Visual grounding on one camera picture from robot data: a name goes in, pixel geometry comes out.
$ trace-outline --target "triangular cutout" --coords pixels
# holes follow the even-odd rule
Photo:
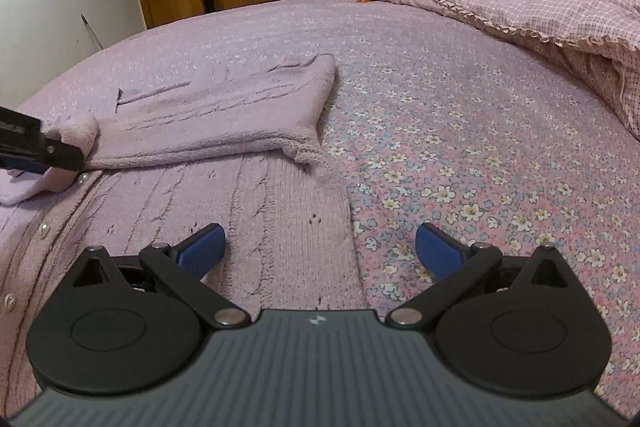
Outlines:
[[[556,263],[550,259],[545,259],[536,270],[531,279],[532,284],[540,284],[543,286],[553,286],[555,288],[566,288],[567,284],[564,277],[558,271]]]
[[[98,259],[89,259],[82,268],[82,272],[74,282],[74,288],[80,286],[91,286],[94,284],[104,284],[108,281],[107,274],[102,269]]]

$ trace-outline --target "gray ribbed plate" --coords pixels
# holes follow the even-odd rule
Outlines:
[[[469,339],[473,349],[473,339]],[[372,311],[265,311],[210,338],[190,367],[133,396],[47,390],[15,427],[622,427],[591,393],[495,396],[450,373],[415,331]]]

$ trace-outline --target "silver screw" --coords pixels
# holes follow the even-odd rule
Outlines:
[[[246,318],[246,314],[238,308],[225,308],[213,315],[217,323],[225,326],[236,326]]]
[[[40,234],[40,238],[44,239],[49,234],[50,226],[47,223],[40,223],[38,227],[38,233]]]
[[[422,320],[422,314],[413,308],[400,308],[391,312],[391,318],[401,326],[411,326]]]
[[[15,295],[12,293],[7,293],[4,296],[4,307],[8,312],[12,311],[15,306]]]

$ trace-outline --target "pink checkered blanket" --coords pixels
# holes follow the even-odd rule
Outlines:
[[[554,59],[640,139],[640,0],[383,1],[453,17]]]

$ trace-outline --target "star logo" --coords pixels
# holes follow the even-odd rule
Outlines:
[[[313,317],[308,319],[308,321],[312,323],[314,326],[322,326],[328,320],[329,320],[328,318],[322,317],[322,315],[314,315]]]

